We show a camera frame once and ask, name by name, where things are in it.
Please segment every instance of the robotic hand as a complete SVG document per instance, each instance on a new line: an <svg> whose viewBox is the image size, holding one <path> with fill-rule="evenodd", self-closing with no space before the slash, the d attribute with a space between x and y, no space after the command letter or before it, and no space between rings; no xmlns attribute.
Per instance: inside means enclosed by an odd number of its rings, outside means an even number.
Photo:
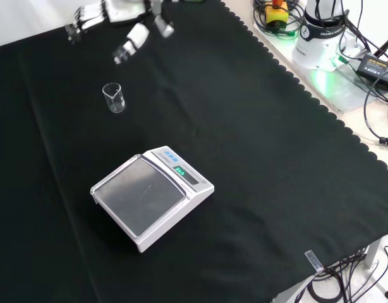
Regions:
<svg viewBox="0 0 388 303"><path fill-rule="evenodd" d="M200 3L204 0L186 1ZM167 17L163 0L102 0L79 8L75 13L75 21L66 25L65 29L68 40L77 42L89 30L102 25L136 23L127 35L126 42L114 52L114 62L120 64L127 61L145 43L149 30L142 22L150 16L154 16L154 23L164 38L173 34L173 23Z"/></svg>

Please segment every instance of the digital scale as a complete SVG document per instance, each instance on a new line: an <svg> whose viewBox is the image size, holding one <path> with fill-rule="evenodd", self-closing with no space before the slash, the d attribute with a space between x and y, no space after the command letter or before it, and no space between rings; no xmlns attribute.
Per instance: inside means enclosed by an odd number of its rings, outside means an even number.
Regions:
<svg viewBox="0 0 388 303"><path fill-rule="evenodd" d="M163 146L135 155L90 194L142 253L213 192L208 180Z"/></svg>

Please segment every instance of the white table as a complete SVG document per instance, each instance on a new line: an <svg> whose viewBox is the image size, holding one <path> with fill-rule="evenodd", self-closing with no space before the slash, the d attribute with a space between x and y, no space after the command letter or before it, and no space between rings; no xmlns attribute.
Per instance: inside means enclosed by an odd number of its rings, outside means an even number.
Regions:
<svg viewBox="0 0 388 303"><path fill-rule="evenodd" d="M236 14L236 16L240 17L241 21L244 22L244 24L253 33L253 35L258 38L259 41L265 42L265 38L261 34L259 34L259 32L253 27L253 0L223 0L223 2L233 13ZM359 0L344 0L345 7L350 9L350 18L355 23L357 23L356 21L358 20L358 15L360 14L360 5L356 5L356 3L359 2ZM367 3L367 5L365 6L365 13L361 21L361 32L364 33L370 40L372 40L378 46L381 46L387 40L388 23L386 23L385 25L383 23L383 25L387 27L387 29L383 30L382 33L379 34L380 31L377 32L375 28L370 27L370 25L372 24L372 19L365 19L366 22L364 22L364 17L369 18L370 14L372 14L372 11L375 9L373 1L365 1L365 3ZM296 75L295 71L280 58L280 54L275 53L273 49L269 49L269 51L273 53L274 57L280 62L281 65L285 66L288 71ZM313 92L312 88L310 88L305 82L300 80L300 84L302 84L305 87L305 90L309 91L313 97L319 99L322 105L328 107L327 104L323 103L323 101L317 96L317 94ZM388 137L388 105L383 104L382 102L374 102L368 105L367 117L370 121L371 127L374 129L375 132L377 132L380 136ZM378 139L368 130L364 122L362 108L343 116L337 115L337 118L339 120L342 120L345 123L346 127L352 129L354 134L360 137L361 142L366 144L369 150L377 155L379 160L385 162L388 165L388 147L380 146ZM379 239L378 241L375 241L373 244L370 245L365 261L366 265L369 268L372 266L375 260L375 256L381 246L382 241L383 239ZM312 279L313 276L291 287L287 291L279 294L278 297L274 300L274 303L293 302L298 293L302 289L304 289Z"/></svg>
<svg viewBox="0 0 388 303"><path fill-rule="evenodd" d="M16 40L20 40L38 33L46 32L57 27L64 26L73 21L73 13L79 6L96 3L98 0L7 0L0 1L0 45L7 44ZM241 21L253 32L261 42L264 41L253 27L253 0L223 0L226 6L241 18ZM364 14L361 21L360 30L370 40L381 46L388 36L388 10L382 9L380 14L375 15L375 12L380 8L377 7L377 1L364 2ZM388 6L388 0L382 1L382 5ZM360 14L360 0L344 0L345 8L350 9L350 19L356 24L358 15ZM280 60L279 54L270 50L274 57L284 65L287 70L295 74L295 72ZM300 81L305 89L308 90L313 97L318 96L313 90ZM381 136L388 137L388 105L375 102L368 105L367 116L371 127ZM337 116L342 120L346 127L351 128L355 135L359 136L361 142L369 147L369 150L375 153L379 160L388 165L388 148L380 146L378 139L371 134L365 126L362 109L358 109L344 116ZM368 250L366 260L367 266L371 266L377 249L380 247L381 239L374 242ZM303 282L295 285L291 289L279 294L275 303L291 302L297 293L303 289L312 279L306 279Z"/></svg>

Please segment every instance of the white surface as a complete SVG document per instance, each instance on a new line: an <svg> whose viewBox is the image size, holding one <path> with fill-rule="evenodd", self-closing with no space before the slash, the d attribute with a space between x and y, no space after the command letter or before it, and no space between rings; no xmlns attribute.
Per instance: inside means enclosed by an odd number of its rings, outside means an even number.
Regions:
<svg viewBox="0 0 388 303"><path fill-rule="evenodd" d="M211 187L204 189L203 191L195 192L188 187L176 174L169 173L169 167L165 166L152 152L155 150L149 150L143 155L159 167L164 168L164 172L168 174L170 178L175 180L186 192L186 198L175 206L168 214L162 217L158 222L155 223L148 231L143 233L138 239L133 239L138 246L138 250L142 253L149 246L151 246L158 238L164 235L169 229L171 229L177 222L184 218L189 212L197 207L203 200L206 199L210 194L214 192L214 186L207 181ZM181 159L177 153L173 152L175 156Z"/></svg>
<svg viewBox="0 0 388 303"><path fill-rule="evenodd" d="M97 0L0 0L0 45L73 23L75 11Z"/></svg>

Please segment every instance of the power adapter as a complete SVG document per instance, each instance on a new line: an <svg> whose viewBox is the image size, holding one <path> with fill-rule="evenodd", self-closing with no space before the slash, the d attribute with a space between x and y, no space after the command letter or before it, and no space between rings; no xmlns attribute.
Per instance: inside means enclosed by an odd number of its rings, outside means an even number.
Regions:
<svg viewBox="0 0 388 303"><path fill-rule="evenodd" d="M388 62L366 54L358 66L357 74L374 82L378 77L388 71ZM378 83L388 87L388 74L384 75Z"/></svg>

